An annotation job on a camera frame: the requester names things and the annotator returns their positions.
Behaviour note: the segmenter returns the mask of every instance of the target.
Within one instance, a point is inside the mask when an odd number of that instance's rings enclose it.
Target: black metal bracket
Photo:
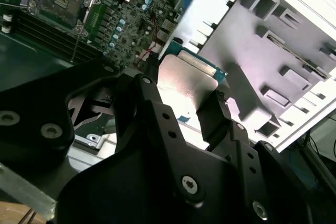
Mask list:
[[[34,169],[61,163],[87,92],[103,82],[113,84],[119,75],[109,61],[97,59],[1,92],[0,161]],[[95,116],[82,115],[81,122]]]

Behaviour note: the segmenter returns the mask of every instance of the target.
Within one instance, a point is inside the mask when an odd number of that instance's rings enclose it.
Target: capacitor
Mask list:
[[[13,16],[11,14],[4,14],[3,17],[2,17],[2,19],[4,21],[12,22]]]
[[[106,21],[103,20],[100,25],[103,26],[103,27],[107,27],[108,24],[109,23],[107,23]]]
[[[150,4],[152,3],[152,0],[145,0],[145,3],[146,3],[147,5],[150,5]]]
[[[103,19],[104,20],[106,20],[107,22],[109,22],[110,20],[111,20],[111,16],[110,15],[108,15],[108,14],[105,14],[104,16],[103,16]]]
[[[141,9],[142,9],[142,10],[147,10],[147,9],[148,9],[148,5],[142,5],[142,6],[141,6]]]
[[[95,41],[97,44],[100,44],[100,43],[101,43],[101,39],[98,39],[98,38],[94,39],[94,41]]]
[[[124,26],[126,24],[126,21],[124,19],[119,20],[119,24],[121,26]]]
[[[107,7],[106,13],[112,15],[114,13],[114,10],[112,10],[110,7]]]
[[[102,34],[101,32],[97,32],[97,37],[102,38],[102,37],[104,37],[104,34]]]
[[[99,31],[104,34],[106,32],[106,28],[101,26],[99,27]]]
[[[1,31],[4,33],[4,34],[9,34],[11,32],[11,27],[10,26],[2,26],[1,27]]]

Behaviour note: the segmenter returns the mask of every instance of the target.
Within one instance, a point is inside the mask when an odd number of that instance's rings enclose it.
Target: green circuit board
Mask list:
[[[22,1],[0,0],[0,3],[20,6]],[[134,64],[151,45],[163,46],[177,25],[174,0],[95,0],[90,7],[84,4],[86,0],[34,0],[33,4],[31,1],[24,3],[27,8],[15,10],[13,22],[18,16],[18,24],[13,36],[26,36],[38,46],[43,32],[32,25],[41,24],[39,27],[43,26],[45,31],[51,28],[55,33],[60,31],[71,37],[67,41],[78,40],[79,49],[97,50],[122,67]],[[0,14],[10,9],[8,5],[0,5]],[[29,21],[31,25],[25,23],[30,18],[38,20]],[[50,35],[50,41],[43,41],[43,47],[55,46],[53,40],[56,39]]]

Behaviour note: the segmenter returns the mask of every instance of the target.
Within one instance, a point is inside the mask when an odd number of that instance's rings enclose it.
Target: metal plate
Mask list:
[[[160,64],[157,87],[177,118],[190,118],[217,86],[215,79],[175,55],[167,55]]]
[[[267,27],[285,41],[286,47],[303,59],[311,60],[326,72],[336,67],[336,61],[321,56],[319,50],[325,43],[333,40],[299,13],[296,14],[302,23],[295,30],[285,25],[275,15],[271,15],[266,21],[260,19],[242,6],[241,2],[242,0],[235,2],[199,55],[223,70],[228,63],[237,62],[263,104],[279,117],[285,109],[263,97],[261,89],[264,86],[271,87],[292,103],[308,91],[298,89],[279,74],[284,66],[300,74],[312,86],[318,83],[319,79],[302,69],[302,63],[294,56],[260,38],[256,34],[257,28]],[[295,12],[284,0],[280,0],[280,5]]]

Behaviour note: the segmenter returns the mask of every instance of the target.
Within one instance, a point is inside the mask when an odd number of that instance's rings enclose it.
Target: mounting hole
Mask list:
[[[62,136],[63,130],[57,124],[47,123],[42,126],[41,134],[45,138],[55,139]]]
[[[176,133],[173,132],[173,131],[168,131],[168,135],[169,135],[170,137],[172,137],[172,138],[176,138],[176,137],[177,137]]]
[[[106,71],[109,71],[109,72],[111,72],[111,73],[114,72],[114,69],[111,68],[111,67],[109,67],[109,66],[105,66],[104,68],[105,68]]]
[[[165,118],[167,120],[170,119],[170,116],[168,114],[166,114],[166,113],[163,113],[162,116],[163,116],[163,118]]]
[[[253,174],[256,174],[257,171],[253,168],[253,167],[250,167],[250,171],[253,173]]]
[[[249,152],[249,153],[247,153],[247,156],[249,156],[249,158],[251,158],[251,159],[253,159],[254,158],[254,156]]]
[[[152,81],[146,77],[143,77],[142,80],[148,84],[152,83]]]
[[[190,194],[196,194],[198,191],[198,185],[196,181],[190,176],[184,176],[182,178],[182,185],[184,189]]]
[[[20,116],[14,111],[0,111],[0,125],[12,126],[20,121]]]
[[[268,219],[266,209],[263,207],[262,204],[260,204],[257,201],[254,201],[252,203],[252,206],[253,206],[255,213],[260,217],[260,219],[262,219],[263,221]]]

